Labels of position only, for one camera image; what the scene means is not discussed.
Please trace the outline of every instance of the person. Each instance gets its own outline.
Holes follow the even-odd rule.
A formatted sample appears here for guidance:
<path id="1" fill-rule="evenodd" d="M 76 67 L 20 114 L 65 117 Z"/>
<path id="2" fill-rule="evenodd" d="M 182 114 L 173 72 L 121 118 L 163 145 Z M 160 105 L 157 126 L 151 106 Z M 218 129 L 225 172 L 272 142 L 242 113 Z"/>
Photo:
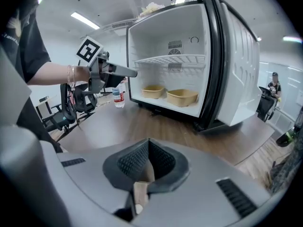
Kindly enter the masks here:
<path id="1" fill-rule="evenodd" d="M 271 96 L 279 99 L 281 97 L 281 84 L 279 82 L 278 73 L 273 72 L 273 80 L 268 84 L 268 88 L 271 92 Z"/>
<path id="2" fill-rule="evenodd" d="M 0 36 L 3 47 L 16 71 L 28 85 L 55 85 L 73 81 L 88 82 L 90 72 L 84 66 L 66 66 L 51 62 L 36 21 L 38 0 L 23 0 Z M 48 134 L 30 99 L 25 103 L 17 125 L 31 130 L 39 140 L 60 145 Z"/>

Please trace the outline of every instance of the table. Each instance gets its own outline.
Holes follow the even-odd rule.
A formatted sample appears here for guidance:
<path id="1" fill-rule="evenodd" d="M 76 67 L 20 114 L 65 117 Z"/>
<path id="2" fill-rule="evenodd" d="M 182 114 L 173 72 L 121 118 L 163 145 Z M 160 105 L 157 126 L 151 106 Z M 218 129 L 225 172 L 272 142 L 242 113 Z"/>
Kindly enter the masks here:
<path id="1" fill-rule="evenodd" d="M 273 132 L 254 115 L 232 127 L 225 125 L 198 133 L 191 123 L 153 116 L 125 94 L 124 108 L 116 108 L 113 101 L 101 106 L 59 142 L 69 152 L 80 152 L 129 140 L 156 138 L 210 152 L 236 165 L 260 148 Z"/>

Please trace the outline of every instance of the refrigerator shelf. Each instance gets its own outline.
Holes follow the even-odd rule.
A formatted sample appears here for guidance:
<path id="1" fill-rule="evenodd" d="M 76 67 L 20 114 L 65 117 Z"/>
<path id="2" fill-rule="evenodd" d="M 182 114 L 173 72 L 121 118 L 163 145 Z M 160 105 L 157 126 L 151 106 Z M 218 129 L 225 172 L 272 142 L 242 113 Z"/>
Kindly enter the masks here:
<path id="1" fill-rule="evenodd" d="M 205 55 L 196 54 L 180 54 L 180 55 L 162 55 L 150 57 L 135 61 L 135 63 L 145 64 L 170 64 L 170 63 L 186 63 L 186 64 L 204 64 Z"/>

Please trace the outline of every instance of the open refrigerator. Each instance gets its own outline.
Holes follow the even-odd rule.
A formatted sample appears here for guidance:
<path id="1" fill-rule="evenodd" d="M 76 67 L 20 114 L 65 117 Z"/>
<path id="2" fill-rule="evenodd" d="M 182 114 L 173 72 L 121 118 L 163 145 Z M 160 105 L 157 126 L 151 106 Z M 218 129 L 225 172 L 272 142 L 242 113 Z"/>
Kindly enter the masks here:
<path id="1" fill-rule="evenodd" d="M 245 20 L 224 0 L 197 0 L 157 10 L 137 20 L 126 33 L 127 66 L 134 102 L 158 111 L 186 116 L 199 130 L 218 122 L 232 126 L 255 114 L 259 43 Z M 164 86 L 160 98 L 142 89 Z M 166 91 L 198 93 L 186 107 L 167 101 Z"/>

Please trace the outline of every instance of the beige container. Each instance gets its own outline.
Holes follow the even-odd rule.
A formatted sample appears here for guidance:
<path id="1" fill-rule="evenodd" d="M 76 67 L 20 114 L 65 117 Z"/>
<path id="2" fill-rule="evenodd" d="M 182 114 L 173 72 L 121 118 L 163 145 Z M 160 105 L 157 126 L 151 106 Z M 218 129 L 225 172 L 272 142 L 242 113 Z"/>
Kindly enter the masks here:
<path id="1" fill-rule="evenodd" d="M 167 91 L 167 101 L 178 107 L 186 107 L 197 100 L 198 93 L 187 89 Z"/>
<path id="2" fill-rule="evenodd" d="M 142 89 L 143 97 L 159 98 L 163 93 L 164 87 L 159 85 L 150 85 Z"/>

